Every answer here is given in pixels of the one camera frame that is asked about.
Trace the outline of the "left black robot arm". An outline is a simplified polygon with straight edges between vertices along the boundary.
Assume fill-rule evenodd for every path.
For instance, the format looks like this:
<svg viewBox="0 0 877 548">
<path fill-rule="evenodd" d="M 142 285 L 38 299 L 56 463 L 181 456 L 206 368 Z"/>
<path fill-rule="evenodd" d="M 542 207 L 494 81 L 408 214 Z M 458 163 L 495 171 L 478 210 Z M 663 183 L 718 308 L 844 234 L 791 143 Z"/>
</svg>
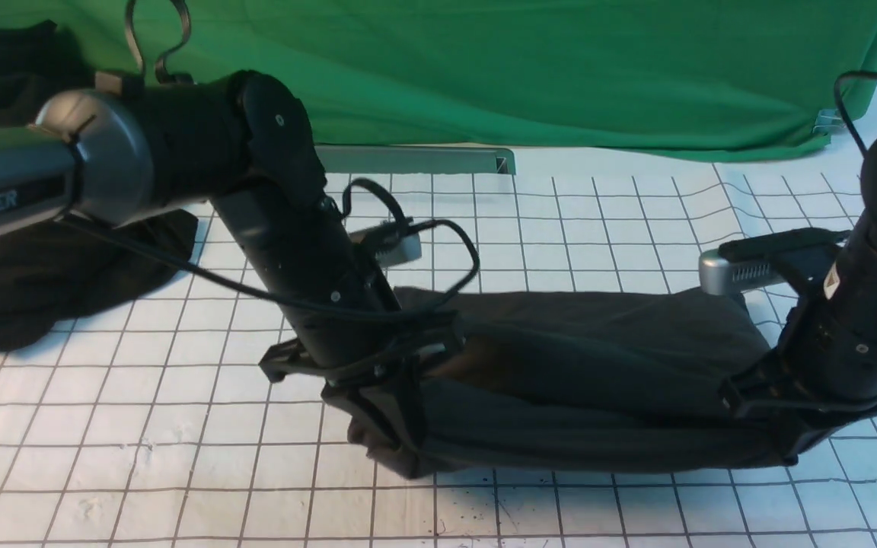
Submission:
<svg viewBox="0 0 877 548">
<path fill-rule="evenodd" d="M 59 221 L 241 294 L 277 303 L 295 339 L 259 362 L 269 381 L 323 378 L 321 398 L 393 450 L 427 433 L 423 357 L 464 345 L 442 306 L 477 276 L 472 240 L 446 219 L 416 222 L 368 178 L 337 204 L 299 98 L 277 79 L 236 72 L 206 84 L 146 88 L 100 72 L 63 91 L 27 128 L 0 129 L 0 236 Z M 123 238 L 118 228 L 209 201 L 265 285 L 255 290 Z M 421 231 L 450 228 L 472 256 L 444 295 L 403 310 L 380 254 Z"/>
</svg>

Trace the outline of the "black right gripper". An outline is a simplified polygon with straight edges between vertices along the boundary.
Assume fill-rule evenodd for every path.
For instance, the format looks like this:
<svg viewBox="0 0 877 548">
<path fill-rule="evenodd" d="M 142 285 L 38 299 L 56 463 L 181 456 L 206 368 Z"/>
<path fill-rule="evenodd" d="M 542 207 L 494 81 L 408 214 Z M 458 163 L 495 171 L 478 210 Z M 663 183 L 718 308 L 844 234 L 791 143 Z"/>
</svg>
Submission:
<svg viewBox="0 0 877 548">
<path fill-rule="evenodd" d="M 877 397 L 852 402 L 806 389 L 777 370 L 775 351 L 747 371 L 724 379 L 718 395 L 735 421 L 761 427 L 768 434 L 773 450 L 787 466 L 797 464 L 800 455 L 832 434 L 877 417 Z"/>
</svg>

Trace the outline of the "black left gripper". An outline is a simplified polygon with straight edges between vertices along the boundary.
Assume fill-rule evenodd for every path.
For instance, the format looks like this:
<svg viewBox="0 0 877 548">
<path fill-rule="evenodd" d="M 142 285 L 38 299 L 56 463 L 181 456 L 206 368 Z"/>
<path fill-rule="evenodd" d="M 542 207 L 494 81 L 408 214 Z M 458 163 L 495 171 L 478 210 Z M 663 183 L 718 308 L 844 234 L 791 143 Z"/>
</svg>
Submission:
<svg viewBox="0 0 877 548">
<path fill-rule="evenodd" d="M 270 347 L 259 368 L 272 383 L 290 374 L 324 379 L 321 399 L 348 413 L 391 450 L 420 451 L 428 424 L 420 390 L 432 355 L 465 346 L 458 312 L 432 311 L 411 320 L 397 313 L 347 317 L 345 311 L 290 314 L 296 339 Z"/>
</svg>

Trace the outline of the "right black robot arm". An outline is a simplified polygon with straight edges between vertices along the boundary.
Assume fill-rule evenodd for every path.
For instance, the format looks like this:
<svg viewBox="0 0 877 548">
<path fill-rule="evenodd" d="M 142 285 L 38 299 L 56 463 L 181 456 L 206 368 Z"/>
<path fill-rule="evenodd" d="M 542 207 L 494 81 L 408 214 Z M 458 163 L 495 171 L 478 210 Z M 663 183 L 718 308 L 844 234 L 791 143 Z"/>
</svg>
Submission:
<svg viewBox="0 0 877 548">
<path fill-rule="evenodd" d="M 786 283 L 798 296 L 775 348 L 720 387 L 735 419 L 766 426 L 784 464 L 877 416 L 877 139 L 859 182 L 864 209 L 848 231 L 794 229 L 700 257 L 707 294 Z"/>
</svg>

